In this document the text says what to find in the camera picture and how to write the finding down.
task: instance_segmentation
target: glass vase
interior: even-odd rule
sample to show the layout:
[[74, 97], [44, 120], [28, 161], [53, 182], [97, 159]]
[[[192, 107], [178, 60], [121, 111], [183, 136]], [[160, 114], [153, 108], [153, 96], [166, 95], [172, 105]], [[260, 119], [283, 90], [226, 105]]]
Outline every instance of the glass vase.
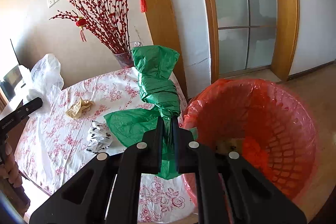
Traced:
[[131, 48], [130, 51], [114, 55], [116, 57], [116, 59], [118, 60], [118, 63], [120, 64], [122, 69], [134, 67], [132, 50], [135, 47], [141, 47], [142, 46], [142, 43], [139, 42], [139, 41], [130, 42], [129, 44], [130, 44], [130, 48]]

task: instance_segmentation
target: electrical outlet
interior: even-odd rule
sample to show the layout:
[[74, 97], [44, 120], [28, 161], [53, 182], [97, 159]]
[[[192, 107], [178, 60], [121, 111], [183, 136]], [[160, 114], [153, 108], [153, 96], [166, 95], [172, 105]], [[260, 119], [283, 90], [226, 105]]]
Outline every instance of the electrical outlet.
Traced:
[[53, 6], [55, 4], [55, 0], [48, 0], [48, 8], [50, 8], [51, 6]]

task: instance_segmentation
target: baseboard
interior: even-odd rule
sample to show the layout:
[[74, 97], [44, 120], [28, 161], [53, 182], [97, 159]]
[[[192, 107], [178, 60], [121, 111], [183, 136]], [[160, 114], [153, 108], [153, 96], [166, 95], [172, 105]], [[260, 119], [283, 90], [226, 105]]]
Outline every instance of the baseboard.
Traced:
[[322, 68], [324, 68], [326, 66], [329, 66], [329, 65], [332, 65], [332, 64], [335, 64], [335, 60], [331, 61], [329, 63], [325, 63], [323, 65], [317, 66], [315, 68], [311, 68], [311, 69], [308, 69], [308, 70], [305, 70], [305, 71], [302, 71], [302, 72], [295, 73], [293, 75], [289, 75], [287, 81], [296, 79], [296, 78], [301, 77], [301, 76], [305, 76], [307, 74], [310, 74], [310, 73], [312, 73], [314, 71], [317, 71], [319, 69], [322, 69]]

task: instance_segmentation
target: red plastic bag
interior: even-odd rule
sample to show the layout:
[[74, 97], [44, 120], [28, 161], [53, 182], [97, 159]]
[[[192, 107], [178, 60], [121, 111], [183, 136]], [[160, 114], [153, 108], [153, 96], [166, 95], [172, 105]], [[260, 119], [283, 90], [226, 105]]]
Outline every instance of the red plastic bag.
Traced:
[[[190, 101], [183, 128], [197, 127], [197, 141], [215, 150], [217, 140], [256, 140], [269, 153], [272, 182], [293, 199], [315, 166], [316, 130], [302, 104], [283, 87], [265, 80], [219, 79]], [[193, 175], [184, 175], [195, 200]]]

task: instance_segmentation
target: white wall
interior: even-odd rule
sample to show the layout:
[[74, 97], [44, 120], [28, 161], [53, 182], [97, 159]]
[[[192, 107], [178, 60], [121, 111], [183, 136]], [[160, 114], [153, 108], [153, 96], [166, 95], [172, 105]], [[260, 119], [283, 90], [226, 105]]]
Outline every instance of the white wall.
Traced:
[[336, 58], [336, 0], [300, 0], [299, 35], [290, 75]]
[[[130, 40], [139, 41], [140, 36], [143, 44], [152, 44], [146, 16], [140, 12], [140, 0], [129, 1]], [[47, 7], [47, 0], [0, 0], [0, 43], [11, 38], [19, 62], [29, 68], [46, 53], [55, 54], [65, 86], [119, 69], [112, 52], [88, 30], [87, 42], [82, 42], [74, 22], [49, 20], [57, 10], [72, 8], [67, 0], [60, 0], [51, 8]]]
[[183, 55], [188, 97], [211, 84], [205, 0], [172, 0]]

